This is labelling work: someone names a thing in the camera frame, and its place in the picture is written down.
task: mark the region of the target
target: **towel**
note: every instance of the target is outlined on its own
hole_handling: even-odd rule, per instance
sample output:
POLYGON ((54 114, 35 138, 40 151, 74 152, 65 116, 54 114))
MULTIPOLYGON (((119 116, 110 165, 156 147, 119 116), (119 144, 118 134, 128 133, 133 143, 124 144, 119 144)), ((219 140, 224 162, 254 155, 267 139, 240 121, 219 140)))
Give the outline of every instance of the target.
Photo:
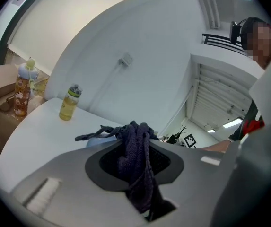
POLYGON ((138 125, 135 121, 123 127, 112 128, 101 125, 96 133, 77 136, 75 141, 90 138, 108 138, 115 135, 122 140, 125 154, 118 158, 118 174, 129 179, 129 190, 126 195, 134 207, 144 213, 151 207, 153 189, 156 186, 149 159, 149 140, 159 140, 146 123, 138 125))

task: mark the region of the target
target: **headphones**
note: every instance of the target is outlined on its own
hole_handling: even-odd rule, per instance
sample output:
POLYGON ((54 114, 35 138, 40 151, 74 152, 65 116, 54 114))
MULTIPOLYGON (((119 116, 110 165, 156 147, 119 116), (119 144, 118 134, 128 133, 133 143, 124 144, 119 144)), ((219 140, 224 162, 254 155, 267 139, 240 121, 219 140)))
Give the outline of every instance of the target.
POLYGON ((230 26, 230 42, 231 44, 236 44, 237 42, 237 38, 240 37, 240 29, 241 26, 240 24, 247 21, 248 19, 244 19, 242 21, 240 21, 238 24, 234 21, 231 22, 231 26, 230 26))
POLYGON ((250 21, 250 22, 262 22, 262 23, 265 23, 267 27, 269 27, 271 29, 271 25, 268 24, 267 22, 261 20, 260 18, 257 18, 257 17, 249 17, 249 18, 246 18, 242 21, 240 21, 238 24, 234 21, 231 22, 231 26, 230 26, 230 42, 231 44, 236 44, 237 42, 237 38, 238 37, 242 37, 242 34, 240 33, 240 29, 241 29, 241 23, 245 22, 245 21, 250 21))

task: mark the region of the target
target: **white label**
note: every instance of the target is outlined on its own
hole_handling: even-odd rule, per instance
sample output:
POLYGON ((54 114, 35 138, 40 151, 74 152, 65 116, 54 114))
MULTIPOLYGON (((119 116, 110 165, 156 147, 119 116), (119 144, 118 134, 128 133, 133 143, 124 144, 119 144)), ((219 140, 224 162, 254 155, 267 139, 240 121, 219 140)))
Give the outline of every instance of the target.
POLYGON ((261 113, 260 113, 260 111, 258 110, 258 111, 257 111, 257 114, 256 114, 256 117, 255 117, 255 120, 256 120, 256 121, 259 121, 260 116, 261 116, 261 113))
POLYGON ((210 158, 210 157, 202 157, 201 161, 212 164, 212 165, 216 165, 216 166, 218 166, 220 164, 220 160, 216 160, 216 159, 210 158))

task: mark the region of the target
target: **table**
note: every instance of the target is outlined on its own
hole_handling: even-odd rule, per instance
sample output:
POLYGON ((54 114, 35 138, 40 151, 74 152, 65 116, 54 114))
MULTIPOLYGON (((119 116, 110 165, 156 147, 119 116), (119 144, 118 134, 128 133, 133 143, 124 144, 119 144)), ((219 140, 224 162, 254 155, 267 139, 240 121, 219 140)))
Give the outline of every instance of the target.
POLYGON ((86 147, 78 135, 117 123, 76 108, 70 121, 59 118, 62 100, 53 98, 36 108, 14 130, 0 156, 0 188, 11 192, 25 177, 56 156, 86 147))

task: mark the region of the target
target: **person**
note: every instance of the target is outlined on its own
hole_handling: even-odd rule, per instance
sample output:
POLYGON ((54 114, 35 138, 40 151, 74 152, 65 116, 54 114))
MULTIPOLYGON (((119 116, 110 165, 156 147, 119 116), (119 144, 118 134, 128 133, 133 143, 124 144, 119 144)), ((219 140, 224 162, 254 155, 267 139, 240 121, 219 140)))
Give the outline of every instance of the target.
MULTIPOLYGON (((240 38, 242 48, 252 56, 261 68, 266 70, 271 62, 271 26, 257 17, 249 17, 241 28, 240 38)), ((262 117, 252 101, 241 124, 228 139, 201 149, 226 152, 231 142, 241 140, 247 133, 263 126, 262 117)))

